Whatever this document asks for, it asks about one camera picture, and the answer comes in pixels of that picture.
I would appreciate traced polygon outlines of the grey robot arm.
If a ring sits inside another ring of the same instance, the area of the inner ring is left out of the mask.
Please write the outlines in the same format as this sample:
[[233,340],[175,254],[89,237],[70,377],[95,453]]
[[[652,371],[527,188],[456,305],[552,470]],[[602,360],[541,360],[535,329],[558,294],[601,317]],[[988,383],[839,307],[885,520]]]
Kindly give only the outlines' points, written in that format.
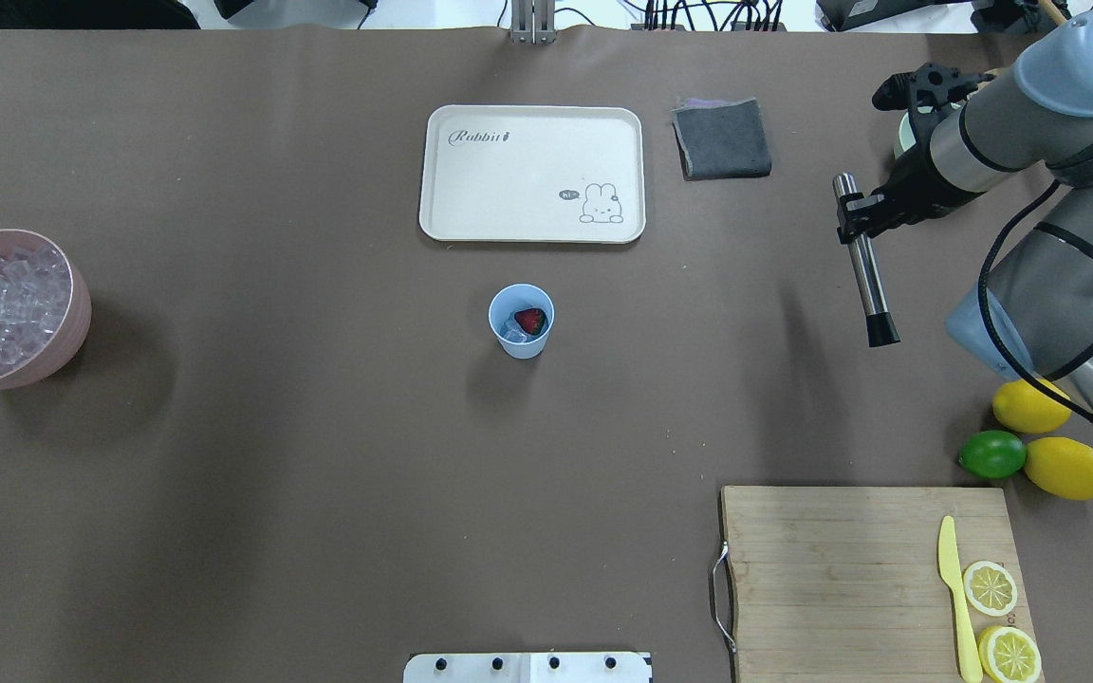
[[1007,378],[1045,378],[1093,424],[1093,11],[1067,19],[997,76],[922,64],[872,99],[908,113],[914,146],[872,192],[834,182],[872,345],[898,334],[871,242],[941,219],[1042,165],[1059,200],[1010,252],[992,247],[947,332]]

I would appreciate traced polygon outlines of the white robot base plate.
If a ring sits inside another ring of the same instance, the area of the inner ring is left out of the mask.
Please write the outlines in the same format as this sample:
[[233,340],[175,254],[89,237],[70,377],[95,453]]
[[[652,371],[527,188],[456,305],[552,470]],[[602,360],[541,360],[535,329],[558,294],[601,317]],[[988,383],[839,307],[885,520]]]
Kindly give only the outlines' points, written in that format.
[[593,652],[418,653],[403,682],[654,682],[650,653]]

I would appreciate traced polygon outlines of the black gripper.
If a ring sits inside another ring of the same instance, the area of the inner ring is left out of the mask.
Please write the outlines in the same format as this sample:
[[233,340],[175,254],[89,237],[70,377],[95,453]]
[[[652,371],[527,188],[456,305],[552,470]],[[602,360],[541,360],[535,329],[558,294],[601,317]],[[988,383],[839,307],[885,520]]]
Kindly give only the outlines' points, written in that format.
[[983,158],[963,142],[917,144],[875,191],[839,195],[842,245],[873,239],[885,231],[940,219],[984,193]]

